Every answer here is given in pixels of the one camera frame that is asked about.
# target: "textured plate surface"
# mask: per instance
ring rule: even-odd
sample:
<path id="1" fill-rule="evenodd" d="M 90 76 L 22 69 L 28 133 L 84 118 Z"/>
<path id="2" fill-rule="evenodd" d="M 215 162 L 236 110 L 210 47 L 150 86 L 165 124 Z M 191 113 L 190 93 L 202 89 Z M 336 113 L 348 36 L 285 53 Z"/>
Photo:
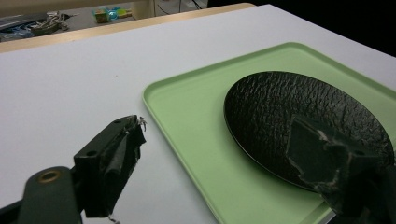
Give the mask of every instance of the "textured plate surface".
<path id="1" fill-rule="evenodd" d="M 266 172 L 227 128 L 227 91 L 261 71 L 306 74 L 346 91 L 375 114 L 395 145 L 395 92 L 297 43 L 157 81 L 143 100 L 220 223 L 317 223 L 330 212 L 319 195 Z"/>
<path id="2" fill-rule="evenodd" d="M 228 91 L 224 117 L 235 141 L 258 164 L 305 189 L 286 156 L 292 115 L 334 128 L 394 163 L 393 147 L 376 117 L 345 92 L 316 78 L 289 72 L 261 72 L 243 77 Z"/>

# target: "floor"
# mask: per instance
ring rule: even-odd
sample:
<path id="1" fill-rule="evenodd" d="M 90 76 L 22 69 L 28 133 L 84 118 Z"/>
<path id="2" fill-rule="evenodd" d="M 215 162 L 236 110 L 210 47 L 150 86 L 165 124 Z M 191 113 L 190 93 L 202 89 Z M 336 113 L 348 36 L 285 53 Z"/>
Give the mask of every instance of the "floor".
<path id="1" fill-rule="evenodd" d="M 191 0 L 154 0 L 154 2 L 155 2 L 155 8 L 153 9 L 154 17 L 176 14 L 179 12 L 199 10 L 200 8 L 206 8 L 207 6 L 207 0 L 195 0 L 198 6 L 196 6 L 194 2 Z M 120 8 L 128 9 L 133 6 L 134 5 L 132 3 L 123 3 L 123 4 L 99 6 L 99 7 L 106 7 L 108 9 L 112 9 L 114 7 L 120 7 Z M 97 23 L 94 16 L 92 15 L 92 11 L 99 7 L 84 7 L 84 8 L 75 8 L 75 9 L 60 11 L 60 13 L 71 16 L 71 18 L 66 20 L 68 30 L 62 31 L 61 29 L 59 29 L 54 34 L 136 20 L 136 18 L 133 15 L 132 17 L 128 17 L 125 19 L 116 19 L 107 23 Z M 17 35 L 4 35 L 4 33 L 5 33 L 4 31 L 3 32 L 0 31 L 0 42 L 12 41 L 15 39 L 22 38 Z"/>

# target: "white table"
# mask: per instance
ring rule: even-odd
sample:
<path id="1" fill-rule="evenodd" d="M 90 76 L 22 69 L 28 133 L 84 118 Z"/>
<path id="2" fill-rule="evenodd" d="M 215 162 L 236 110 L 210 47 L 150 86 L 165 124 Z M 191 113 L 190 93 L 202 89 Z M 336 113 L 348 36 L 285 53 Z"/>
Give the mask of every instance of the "white table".
<path id="1" fill-rule="evenodd" d="M 147 143 L 115 216 L 121 223 L 216 223 L 142 92 L 159 79 L 290 41 L 396 90 L 396 58 L 270 5 L 1 53 L 0 207 L 21 198 L 31 175 L 71 168 L 110 121 L 136 114 L 148 122 Z"/>

